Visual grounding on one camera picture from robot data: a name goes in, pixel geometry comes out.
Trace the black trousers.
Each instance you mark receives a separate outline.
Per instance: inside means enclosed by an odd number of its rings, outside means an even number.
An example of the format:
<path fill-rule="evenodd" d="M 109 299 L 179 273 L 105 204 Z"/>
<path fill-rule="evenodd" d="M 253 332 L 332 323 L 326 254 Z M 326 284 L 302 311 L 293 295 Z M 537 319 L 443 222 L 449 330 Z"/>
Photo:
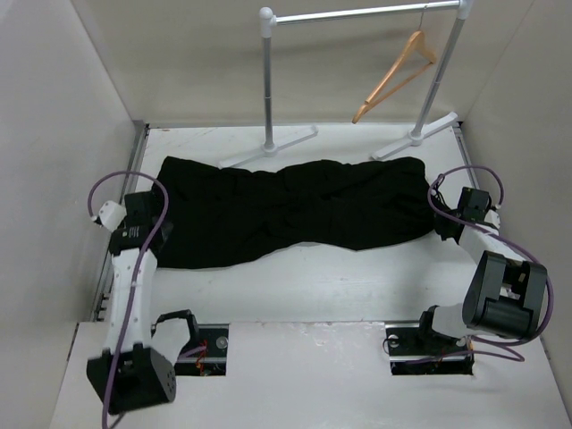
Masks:
<path fill-rule="evenodd" d="M 172 223 L 157 258 L 166 269 L 223 268 L 299 243 L 382 248 L 433 231 L 425 164 L 414 157 L 250 172 L 169 156 L 157 179 Z"/>

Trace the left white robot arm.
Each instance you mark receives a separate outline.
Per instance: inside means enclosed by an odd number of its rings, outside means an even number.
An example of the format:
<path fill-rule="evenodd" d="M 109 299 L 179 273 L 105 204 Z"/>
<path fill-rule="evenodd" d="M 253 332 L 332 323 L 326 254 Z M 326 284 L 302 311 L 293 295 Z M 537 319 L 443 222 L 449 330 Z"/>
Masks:
<path fill-rule="evenodd" d="M 159 316 L 151 311 L 157 258 L 172 230 L 168 203 L 163 192 L 130 193 L 121 204 L 105 202 L 92 216 L 111 233 L 113 287 L 104 346 L 88 360 L 86 372 L 110 416 L 173 402 L 178 358 L 200 346 L 190 310 Z"/>

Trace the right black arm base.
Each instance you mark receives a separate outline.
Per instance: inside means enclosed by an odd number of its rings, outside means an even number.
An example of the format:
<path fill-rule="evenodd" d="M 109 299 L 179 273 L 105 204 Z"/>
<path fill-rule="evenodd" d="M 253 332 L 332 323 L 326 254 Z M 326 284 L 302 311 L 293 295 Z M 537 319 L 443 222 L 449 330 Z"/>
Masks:
<path fill-rule="evenodd" d="M 392 375 L 472 375 L 474 358 L 464 340 L 423 334 L 417 326 L 389 325 L 383 349 Z"/>

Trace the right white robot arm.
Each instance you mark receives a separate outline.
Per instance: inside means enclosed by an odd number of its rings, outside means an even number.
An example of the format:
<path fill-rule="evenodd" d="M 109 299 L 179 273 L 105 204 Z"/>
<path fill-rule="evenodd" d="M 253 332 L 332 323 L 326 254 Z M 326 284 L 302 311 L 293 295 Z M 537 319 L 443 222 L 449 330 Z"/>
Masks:
<path fill-rule="evenodd" d="M 424 311 L 414 333 L 416 346 L 432 354 L 447 340 L 474 334 L 517 343 L 533 339 L 543 308 L 546 268 L 501 241 L 498 207 L 486 191 L 463 188 L 455 208 L 435 189 L 428 192 L 428 201 L 437 234 L 454 240 L 476 269 L 462 303 Z"/>

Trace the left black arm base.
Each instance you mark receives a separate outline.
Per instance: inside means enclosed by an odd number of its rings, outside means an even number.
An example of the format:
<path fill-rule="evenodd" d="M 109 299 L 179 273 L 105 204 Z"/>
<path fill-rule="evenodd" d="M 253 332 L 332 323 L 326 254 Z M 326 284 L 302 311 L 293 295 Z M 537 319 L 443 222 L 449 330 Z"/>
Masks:
<path fill-rule="evenodd" d="M 198 337 L 181 350 L 175 364 L 177 376 L 225 376 L 229 350 L 228 324 L 200 324 Z"/>

